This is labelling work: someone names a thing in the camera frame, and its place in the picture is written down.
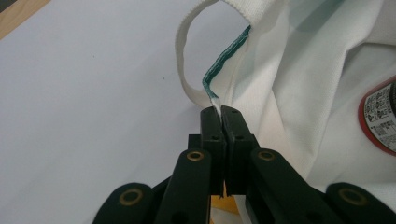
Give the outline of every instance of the red can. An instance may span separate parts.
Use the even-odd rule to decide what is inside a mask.
[[[359,105],[359,123],[374,145],[396,156],[396,77],[367,92]]]

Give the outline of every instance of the round metal fastener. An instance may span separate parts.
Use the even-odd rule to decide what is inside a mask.
[[[127,189],[120,196],[120,204],[124,206],[133,206],[139,203],[143,198],[143,191],[141,189]]]
[[[273,161],[276,156],[270,151],[261,151],[259,152],[258,157],[264,161]]]
[[[368,203],[367,198],[354,189],[340,189],[338,194],[344,201],[356,206],[364,206]]]
[[[192,151],[187,154],[187,159],[189,159],[190,161],[200,161],[204,158],[204,156],[204,153],[200,151]]]

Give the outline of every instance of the white fabric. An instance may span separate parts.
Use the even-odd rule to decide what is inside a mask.
[[[262,1],[272,10],[257,16],[250,1],[225,2],[252,30],[212,82],[221,102],[241,110],[261,146],[280,151],[310,184],[383,184],[390,196],[396,158],[365,137],[357,110],[367,91],[396,76],[396,3]],[[382,197],[386,189],[371,188]]]

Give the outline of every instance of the white label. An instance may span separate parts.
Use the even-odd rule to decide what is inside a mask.
[[[396,118],[390,107],[390,86],[369,95],[363,111],[367,126],[375,138],[396,152]]]

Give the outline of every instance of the white surface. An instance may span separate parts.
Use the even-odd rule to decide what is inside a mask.
[[[197,3],[52,0],[0,41],[0,223],[91,223],[118,186],[172,173],[199,132],[174,52]],[[224,6],[194,23],[196,87],[245,28]]]

